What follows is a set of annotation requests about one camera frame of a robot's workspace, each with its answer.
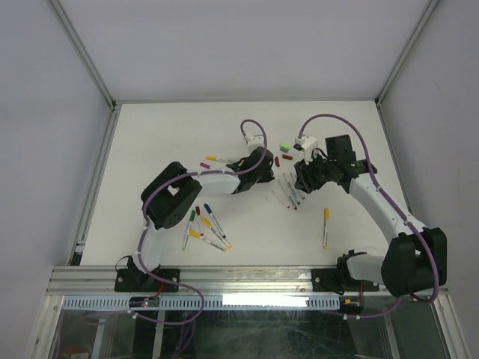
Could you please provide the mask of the red cap marker group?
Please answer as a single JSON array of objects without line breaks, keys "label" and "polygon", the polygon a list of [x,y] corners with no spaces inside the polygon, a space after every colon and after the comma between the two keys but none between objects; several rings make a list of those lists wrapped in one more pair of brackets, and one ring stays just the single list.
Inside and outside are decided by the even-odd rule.
[{"label": "red cap marker group", "polygon": [[275,191],[271,190],[271,192],[272,192],[273,196],[281,203],[282,206],[286,207],[287,209],[290,208],[290,205],[287,204],[286,202],[284,202],[284,201],[279,197],[279,195],[276,194]]}]

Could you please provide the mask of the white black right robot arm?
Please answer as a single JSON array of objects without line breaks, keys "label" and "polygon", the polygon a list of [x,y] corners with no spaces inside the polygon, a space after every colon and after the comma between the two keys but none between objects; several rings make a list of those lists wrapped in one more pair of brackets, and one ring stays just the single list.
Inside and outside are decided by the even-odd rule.
[{"label": "white black right robot arm", "polygon": [[342,293],[361,280],[382,284],[396,298],[439,287],[447,281],[447,237],[402,209],[376,177],[376,168],[358,160],[350,137],[326,139],[326,151],[307,135],[294,141],[303,160],[294,165],[295,188],[310,194],[326,183],[339,185],[357,200],[381,230],[388,250],[384,256],[350,250],[338,258],[331,289]]}]

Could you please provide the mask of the grey cap whiteboard marker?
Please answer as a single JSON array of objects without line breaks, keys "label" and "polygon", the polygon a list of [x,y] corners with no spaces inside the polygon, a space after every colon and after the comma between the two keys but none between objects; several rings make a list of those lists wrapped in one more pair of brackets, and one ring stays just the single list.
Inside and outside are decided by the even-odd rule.
[{"label": "grey cap whiteboard marker", "polygon": [[291,191],[293,192],[295,198],[297,200],[304,200],[305,199],[305,196],[302,195],[295,187],[294,185],[292,184],[292,182],[289,182],[289,186],[291,188]]}]

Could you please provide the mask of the brown cap marker pen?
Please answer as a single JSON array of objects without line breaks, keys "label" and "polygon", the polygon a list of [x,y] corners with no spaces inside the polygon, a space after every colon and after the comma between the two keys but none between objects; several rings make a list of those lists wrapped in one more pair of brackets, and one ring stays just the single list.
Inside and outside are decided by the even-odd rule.
[{"label": "brown cap marker pen", "polygon": [[293,196],[293,199],[296,203],[297,206],[299,206],[301,204],[300,200],[299,200],[299,197],[295,191],[295,189],[293,188],[293,185],[291,184],[291,182],[289,181],[289,179],[286,177],[286,174],[283,173],[283,178],[284,178],[284,181],[286,182],[288,188],[290,189],[290,192]]}]

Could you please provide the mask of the yellow cap marker group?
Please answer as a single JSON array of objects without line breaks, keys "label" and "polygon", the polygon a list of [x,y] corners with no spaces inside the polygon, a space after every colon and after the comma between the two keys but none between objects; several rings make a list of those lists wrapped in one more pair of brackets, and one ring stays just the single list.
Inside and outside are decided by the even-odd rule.
[{"label": "yellow cap marker group", "polygon": [[329,208],[323,210],[323,249],[328,247]]}]

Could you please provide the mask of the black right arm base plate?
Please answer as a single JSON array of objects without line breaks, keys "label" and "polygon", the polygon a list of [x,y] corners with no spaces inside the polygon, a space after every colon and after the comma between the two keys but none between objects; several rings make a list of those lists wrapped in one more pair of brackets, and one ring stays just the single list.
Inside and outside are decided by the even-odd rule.
[{"label": "black right arm base plate", "polygon": [[344,279],[336,268],[311,270],[311,285],[314,292],[378,292],[379,285],[367,280]]}]

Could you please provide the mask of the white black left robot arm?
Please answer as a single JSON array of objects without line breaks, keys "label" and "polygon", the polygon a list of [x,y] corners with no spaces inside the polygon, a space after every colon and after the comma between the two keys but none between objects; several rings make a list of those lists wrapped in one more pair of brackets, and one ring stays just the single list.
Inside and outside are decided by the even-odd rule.
[{"label": "white black left robot arm", "polygon": [[188,171],[180,162],[170,163],[141,193],[144,224],[140,242],[132,255],[135,268],[131,282],[144,291],[156,284],[154,269],[160,260],[148,253],[156,246],[155,236],[150,235],[150,231],[155,233],[179,224],[201,194],[239,194],[257,183],[272,181],[273,159],[268,149],[259,146],[249,156],[222,170]]}]

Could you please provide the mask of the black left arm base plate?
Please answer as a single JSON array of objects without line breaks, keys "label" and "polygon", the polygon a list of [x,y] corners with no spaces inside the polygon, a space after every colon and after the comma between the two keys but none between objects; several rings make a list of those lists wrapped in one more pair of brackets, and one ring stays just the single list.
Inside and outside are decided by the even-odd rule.
[{"label": "black left arm base plate", "polygon": [[157,292],[161,287],[162,291],[166,293],[178,292],[179,286],[177,282],[180,281],[179,269],[161,269],[157,268],[153,273],[165,280],[174,282],[163,283],[150,275],[143,273],[137,268],[119,269],[115,280],[115,292]]}]

